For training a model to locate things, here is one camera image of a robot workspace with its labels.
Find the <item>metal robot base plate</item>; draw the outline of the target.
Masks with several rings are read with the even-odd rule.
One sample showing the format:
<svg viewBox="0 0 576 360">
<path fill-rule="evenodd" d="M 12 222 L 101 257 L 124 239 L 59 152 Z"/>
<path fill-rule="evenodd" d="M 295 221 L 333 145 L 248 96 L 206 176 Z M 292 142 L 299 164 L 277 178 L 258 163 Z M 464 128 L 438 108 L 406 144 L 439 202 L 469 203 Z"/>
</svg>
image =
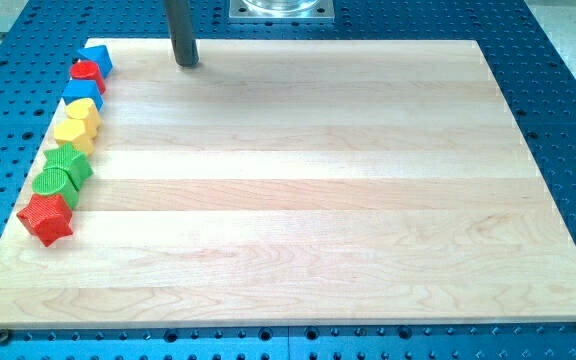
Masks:
<svg viewBox="0 0 576 360">
<path fill-rule="evenodd" d="M 234 22 L 333 21 L 333 0 L 230 0 L 228 18 Z"/>
</svg>

